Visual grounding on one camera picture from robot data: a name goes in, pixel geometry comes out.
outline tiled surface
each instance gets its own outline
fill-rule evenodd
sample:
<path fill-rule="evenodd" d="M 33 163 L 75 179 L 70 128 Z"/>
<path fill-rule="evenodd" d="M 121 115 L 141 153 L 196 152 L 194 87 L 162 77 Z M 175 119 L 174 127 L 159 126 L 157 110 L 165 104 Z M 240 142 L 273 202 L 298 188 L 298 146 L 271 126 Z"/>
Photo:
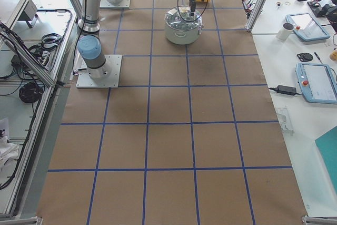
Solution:
<path fill-rule="evenodd" d="M 175 5 L 101 11 L 104 51 L 123 54 L 120 87 L 73 83 L 38 210 L 46 224 L 302 224 L 240 0 L 212 0 L 188 46 L 165 38 Z"/>

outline round black object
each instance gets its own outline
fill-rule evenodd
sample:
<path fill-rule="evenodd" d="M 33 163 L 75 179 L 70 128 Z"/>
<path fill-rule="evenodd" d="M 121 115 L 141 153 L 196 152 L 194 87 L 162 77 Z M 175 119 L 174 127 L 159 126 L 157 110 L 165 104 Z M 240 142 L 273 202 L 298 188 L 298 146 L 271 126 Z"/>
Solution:
<path fill-rule="evenodd" d="M 34 103 L 40 99 L 43 94 L 43 89 L 35 82 L 25 84 L 19 90 L 19 98 L 24 103 Z"/>
<path fill-rule="evenodd" d="M 297 57 L 300 59 L 301 62 L 309 62 L 314 59 L 314 57 L 310 53 L 300 53 L 297 54 Z"/>

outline white cup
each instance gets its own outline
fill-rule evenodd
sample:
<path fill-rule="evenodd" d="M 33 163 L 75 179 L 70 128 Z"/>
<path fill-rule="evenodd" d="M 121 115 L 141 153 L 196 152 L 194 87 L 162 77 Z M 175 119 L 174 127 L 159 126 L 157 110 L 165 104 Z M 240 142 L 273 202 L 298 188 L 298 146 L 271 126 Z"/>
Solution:
<path fill-rule="evenodd" d="M 291 32 L 294 30 L 294 25 L 291 23 L 284 23 L 282 28 L 279 30 L 276 38 L 285 41 Z"/>

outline power adapter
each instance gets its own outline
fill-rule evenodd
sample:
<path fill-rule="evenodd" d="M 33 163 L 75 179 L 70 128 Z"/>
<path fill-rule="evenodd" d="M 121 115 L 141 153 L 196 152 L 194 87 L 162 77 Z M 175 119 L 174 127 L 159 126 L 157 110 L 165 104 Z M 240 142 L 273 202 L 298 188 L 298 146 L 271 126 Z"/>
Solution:
<path fill-rule="evenodd" d="M 278 85 L 276 88 L 269 88 L 269 90 L 275 91 L 277 93 L 286 94 L 286 95 L 301 95 L 300 93 L 296 92 L 295 87 L 285 86 L 285 85 Z"/>

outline blue joint cap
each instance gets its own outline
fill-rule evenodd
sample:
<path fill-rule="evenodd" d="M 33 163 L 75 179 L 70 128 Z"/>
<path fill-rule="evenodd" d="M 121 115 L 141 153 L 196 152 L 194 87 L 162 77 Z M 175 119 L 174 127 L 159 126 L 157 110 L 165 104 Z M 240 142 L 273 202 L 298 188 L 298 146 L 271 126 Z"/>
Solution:
<path fill-rule="evenodd" d="M 93 35 L 83 36 L 78 41 L 77 49 L 81 56 L 87 60 L 96 59 L 102 51 L 99 39 Z"/>

